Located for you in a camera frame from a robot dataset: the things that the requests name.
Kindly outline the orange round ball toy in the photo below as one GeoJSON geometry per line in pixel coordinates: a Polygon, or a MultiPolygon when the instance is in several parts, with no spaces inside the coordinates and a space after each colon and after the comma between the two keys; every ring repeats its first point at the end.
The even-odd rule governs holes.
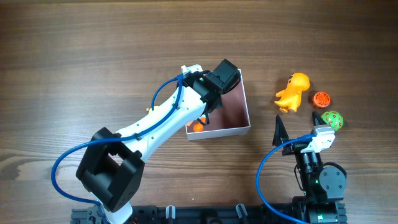
{"type": "Polygon", "coordinates": [[[312,102],[317,108],[326,108],[330,105],[331,98],[328,93],[319,91],[314,94],[312,102]]]}

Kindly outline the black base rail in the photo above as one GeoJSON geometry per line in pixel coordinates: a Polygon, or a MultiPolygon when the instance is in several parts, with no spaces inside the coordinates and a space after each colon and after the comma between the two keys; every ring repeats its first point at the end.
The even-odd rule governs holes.
{"type": "MultiPolygon", "coordinates": [[[[347,224],[345,205],[335,203],[311,208],[304,214],[303,209],[291,203],[273,204],[273,207],[294,218],[306,218],[309,223],[347,224]]],[[[126,223],[290,223],[265,205],[227,207],[156,207],[133,206],[132,215],[126,223]]]]}

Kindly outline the white plush duck toy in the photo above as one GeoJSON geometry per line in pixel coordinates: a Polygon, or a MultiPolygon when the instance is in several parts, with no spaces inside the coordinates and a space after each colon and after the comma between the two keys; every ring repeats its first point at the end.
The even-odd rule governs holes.
{"type": "Polygon", "coordinates": [[[200,118],[198,118],[197,120],[191,121],[189,123],[186,124],[187,128],[192,128],[194,133],[197,132],[202,132],[204,126],[207,125],[207,119],[205,116],[201,116],[200,118]]]}

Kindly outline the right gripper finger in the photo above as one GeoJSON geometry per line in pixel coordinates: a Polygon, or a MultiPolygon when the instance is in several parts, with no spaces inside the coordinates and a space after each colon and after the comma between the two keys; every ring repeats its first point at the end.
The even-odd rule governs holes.
{"type": "Polygon", "coordinates": [[[282,143],[289,140],[289,135],[285,129],[282,118],[277,115],[275,118],[275,132],[272,140],[273,146],[280,146],[282,143]]]}
{"type": "Polygon", "coordinates": [[[316,111],[312,112],[312,119],[314,126],[324,125],[324,120],[322,120],[321,116],[316,111]]]}

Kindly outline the orange dinosaur toy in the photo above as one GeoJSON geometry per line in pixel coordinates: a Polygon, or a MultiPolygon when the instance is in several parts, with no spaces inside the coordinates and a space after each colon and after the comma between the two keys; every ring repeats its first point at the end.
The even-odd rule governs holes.
{"type": "Polygon", "coordinates": [[[294,73],[289,77],[286,88],[275,94],[279,100],[274,103],[283,113],[295,113],[301,104],[302,93],[309,88],[309,77],[304,73],[294,73]]]}

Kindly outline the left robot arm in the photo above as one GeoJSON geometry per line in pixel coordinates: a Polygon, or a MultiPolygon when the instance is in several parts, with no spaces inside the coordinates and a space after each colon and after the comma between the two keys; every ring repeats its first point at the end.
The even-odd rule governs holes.
{"type": "Polygon", "coordinates": [[[124,223],[132,215],[150,156],[187,123],[211,113],[222,95],[241,80],[237,66],[224,59],[212,71],[195,65],[182,69],[173,94],[134,124],[112,133],[97,131],[85,147],[76,177],[91,193],[108,223],[124,223]]]}

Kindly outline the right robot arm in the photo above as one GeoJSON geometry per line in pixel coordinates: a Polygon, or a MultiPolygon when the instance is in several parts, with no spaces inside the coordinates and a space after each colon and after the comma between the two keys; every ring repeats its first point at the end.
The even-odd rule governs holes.
{"type": "Polygon", "coordinates": [[[287,144],[289,135],[282,118],[275,119],[273,146],[283,146],[283,156],[295,156],[294,174],[303,196],[281,205],[280,211],[306,223],[346,223],[344,199],[347,173],[334,162],[323,162],[320,153],[331,147],[335,131],[317,112],[312,113],[311,139],[287,144]]]}

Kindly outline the yellow rattle drum toy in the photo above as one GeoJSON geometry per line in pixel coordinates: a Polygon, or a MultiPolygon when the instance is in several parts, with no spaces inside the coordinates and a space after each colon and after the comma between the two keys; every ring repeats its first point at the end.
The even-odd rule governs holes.
{"type": "Polygon", "coordinates": [[[154,106],[153,108],[147,108],[146,111],[151,114],[154,110],[157,110],[159,106],[154,106]]]}

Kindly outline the green patterned ball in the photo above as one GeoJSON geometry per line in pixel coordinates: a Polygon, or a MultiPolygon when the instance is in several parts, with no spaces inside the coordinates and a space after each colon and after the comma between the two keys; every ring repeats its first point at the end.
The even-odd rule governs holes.
{"type": "Polygon", "coordinates": [[[343,127],[343,117],[337,111],[326,111],[321,115],[321,118],[326,122],[326,124],[329,124],[334,131],[343,127]]]}

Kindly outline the white box pink interior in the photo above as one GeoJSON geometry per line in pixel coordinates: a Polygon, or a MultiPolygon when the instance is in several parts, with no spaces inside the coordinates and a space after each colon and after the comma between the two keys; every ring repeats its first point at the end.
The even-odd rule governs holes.
{"type": "Polygon", "coordinates": [[[222,106],[208,115],[210,123],[202,131],[194,132],[197,121],[185,127],[188,140],[245,135],[249,131],[251,123],[243,77],[233,90],[221,96],[221,102],[222,106]]]}

